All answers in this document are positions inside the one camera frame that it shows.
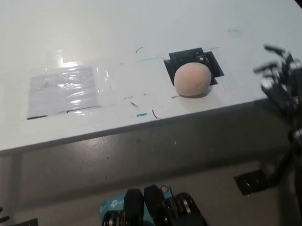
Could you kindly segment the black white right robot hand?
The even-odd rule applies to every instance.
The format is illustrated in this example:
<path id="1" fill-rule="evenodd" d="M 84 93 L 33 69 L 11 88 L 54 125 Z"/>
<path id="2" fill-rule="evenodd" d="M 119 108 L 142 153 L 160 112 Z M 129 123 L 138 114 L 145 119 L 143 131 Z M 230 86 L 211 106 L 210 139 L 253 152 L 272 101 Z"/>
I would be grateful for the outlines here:
<path id="1" fill-rule="evenodd" d="M 261 74 L 260 88 L 291 126 L 293 138 L 302 137 L 302 63 L 292 54 L 274 45 L 263 45 L 281 61 L 264 63 L 253 69 Z"/>

